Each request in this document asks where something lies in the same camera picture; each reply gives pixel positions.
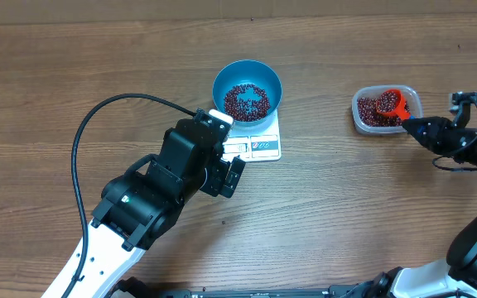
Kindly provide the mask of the red scoop with blue handle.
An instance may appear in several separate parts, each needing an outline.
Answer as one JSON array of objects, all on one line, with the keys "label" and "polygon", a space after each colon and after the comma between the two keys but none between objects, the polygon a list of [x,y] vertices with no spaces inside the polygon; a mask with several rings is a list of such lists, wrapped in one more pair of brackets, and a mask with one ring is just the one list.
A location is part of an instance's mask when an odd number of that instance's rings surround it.
[{"label": "red scoop with blue handle", "polygon": [[389,89],[376,99],[376,110],[388,118],[399,118],[402,121],[413,119],[406,110],[406,100],[399,89]]}]

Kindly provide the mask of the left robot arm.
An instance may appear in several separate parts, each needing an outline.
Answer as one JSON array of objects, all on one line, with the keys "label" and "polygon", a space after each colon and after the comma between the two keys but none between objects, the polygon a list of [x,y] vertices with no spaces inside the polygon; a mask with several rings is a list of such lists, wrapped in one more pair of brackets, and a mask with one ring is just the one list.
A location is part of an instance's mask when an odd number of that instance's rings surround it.
[{"label": "left robot arm", "polygon": [[104,187],[88,240],[45,291],[46,297],[104,297],[202,191],[229,198],[244,161],[225,161],[231,118],[182,119],[166,131],[159,154],[143,157]]}]

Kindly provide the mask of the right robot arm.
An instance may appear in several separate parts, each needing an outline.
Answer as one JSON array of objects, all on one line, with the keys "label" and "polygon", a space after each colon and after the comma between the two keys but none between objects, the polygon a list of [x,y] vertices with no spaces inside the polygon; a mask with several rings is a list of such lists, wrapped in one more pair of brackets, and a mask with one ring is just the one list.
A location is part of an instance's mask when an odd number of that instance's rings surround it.
[{"label": "right robot arm", "polygon": [[[447,118],[414,118],[402,126],[440,157],[477,166],[477,129]],[[477,216],[455,237],[446,258],[395,268],[362,285],[363,297],[477,297]]]}]

